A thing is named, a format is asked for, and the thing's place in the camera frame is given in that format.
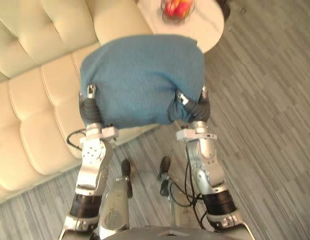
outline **tufted sofa cushion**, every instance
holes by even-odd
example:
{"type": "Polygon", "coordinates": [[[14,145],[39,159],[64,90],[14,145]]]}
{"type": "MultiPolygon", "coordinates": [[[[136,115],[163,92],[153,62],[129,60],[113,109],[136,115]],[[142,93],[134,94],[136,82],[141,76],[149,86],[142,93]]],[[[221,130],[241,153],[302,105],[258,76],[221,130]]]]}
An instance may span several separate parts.
{"type": "MultiPolygon", "coordinates": [[[[130,33],[151,33],[133,0],[0,0],[0,203],[81,164],[66,144],[84,127],[79,68],[130,33]]],[[[154,127],[123,129],[112,144],[154,127]]]]}

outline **white table top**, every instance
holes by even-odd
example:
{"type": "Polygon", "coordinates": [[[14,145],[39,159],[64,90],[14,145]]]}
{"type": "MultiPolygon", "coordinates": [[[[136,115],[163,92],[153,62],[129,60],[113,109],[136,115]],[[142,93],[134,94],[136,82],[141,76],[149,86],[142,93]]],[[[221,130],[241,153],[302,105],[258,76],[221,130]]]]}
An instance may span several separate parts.
{"type": "Polygon", "coordinates": [[[196,0],[194,11],[182,24],[166,23],[162,19],[161,0],[139,0],[137,4],[154,34],[176,34],[197,40],[203,53],[220,40],[224,16],[215,0],[196,0]]]}

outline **blue towel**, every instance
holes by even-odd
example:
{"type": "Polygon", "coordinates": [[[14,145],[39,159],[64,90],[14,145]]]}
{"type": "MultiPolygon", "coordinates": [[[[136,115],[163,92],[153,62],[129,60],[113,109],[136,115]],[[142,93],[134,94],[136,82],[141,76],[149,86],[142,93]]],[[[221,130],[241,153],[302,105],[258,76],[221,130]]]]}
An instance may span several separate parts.
{"type": "Polygon", "coordinates": [[[97,86],[103,124],[119,129],[171,124],[191,115],[176,89],[198,102],[204,85],[204,56],[196,41],[177,35],[139,35],[111,41],[85,58],[81,91],[97,86]]]}

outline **black cable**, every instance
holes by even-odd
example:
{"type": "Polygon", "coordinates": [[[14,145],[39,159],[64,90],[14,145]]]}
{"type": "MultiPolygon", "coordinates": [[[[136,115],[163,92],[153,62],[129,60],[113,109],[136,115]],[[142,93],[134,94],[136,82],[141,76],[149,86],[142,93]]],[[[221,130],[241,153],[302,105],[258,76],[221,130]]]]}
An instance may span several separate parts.
{"type": "Polygon", "coordinates": [[[68,145],[71,145],[73,148],[76,148],[76,149],[82,151],[82,149],[81,149],[79,146],[75,145],[74,143],[72,143],[72,142],[70,141],[70,138],[71,138],[73,135],[75,135],[75,134],[83,134],[83,135],[85,136],[85,135],[86,135],[85,132],[84,132],[85,130],[86,130],[86,129],[83,128],[83,129],[80,129],[80,130],[77,130],[77,131],[73,131],[70,135],[67,136],[67,139],[66,139],[67,144],[68,144],[68,145]]]}
{"type": "Polygon", "coordinates": [[[190,161],[190,154],[189,154],[189,150],[186,146],[186,156],[187,156],[187,165],[186,165],[186,169],[185,169],[185,178],[184,178],[184,191],[181,189],[180,186],[178,186],[175,182],[172,182],[170,184],[169,187],[169,191],[171,193],[171,198],[172,200],[180,207],[183,208],[188,208],[188,207],[192,207],[193,211],[194,211],[194,215],[196,217],[196,220],[200,226],[201,229],[207,230],[204,225],[203,225],[203,219],[206,215],[206,212],[204,213],[204,215],[199,218],[197,211],[196,211],[196,204],[198,202],[198,200],[203,200],[203,198],[201,197],[201,194],[198,194],[197,196],[195,196],[195,190],[194,190],[194,185],[193,185],[193,177],[192,177],[192,167],[191,167],[191,161],[190,161]],[[189,182],[190,182],[190,189],[191,189],[191,195],[189,195],[187,193],[187,175],[189,174],[189,182]],[[189,204],[185,205],[185,204],[181,204],[178,201],[176,201],[176,199],[174,198],[173,192],[172,192],[172,187],[173,185],[175,185],[187,198],[187,200],[189,201],[189,204]]]}
{"type": "Polygon", "coordinates": [[[199,221],[199,222],[200,222],[200,225],[203,226],[203,228],[205,228],[204,225],[203,225],[203,220],[204,220],[206,214],[207,214],[207,211],[204,212],[203,216],[201,216],[200,221],[199,221]]]}

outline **sofa armrest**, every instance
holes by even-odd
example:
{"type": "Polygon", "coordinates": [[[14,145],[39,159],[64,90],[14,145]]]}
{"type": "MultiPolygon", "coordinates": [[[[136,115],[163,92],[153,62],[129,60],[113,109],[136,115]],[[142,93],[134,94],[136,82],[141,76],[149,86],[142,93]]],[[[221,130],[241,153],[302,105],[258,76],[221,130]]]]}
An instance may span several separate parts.
{"type": "Polygon", "coordinates": [[[153,34],[135,0],[87,0],[101,45],[114,39],[153,34]]]}

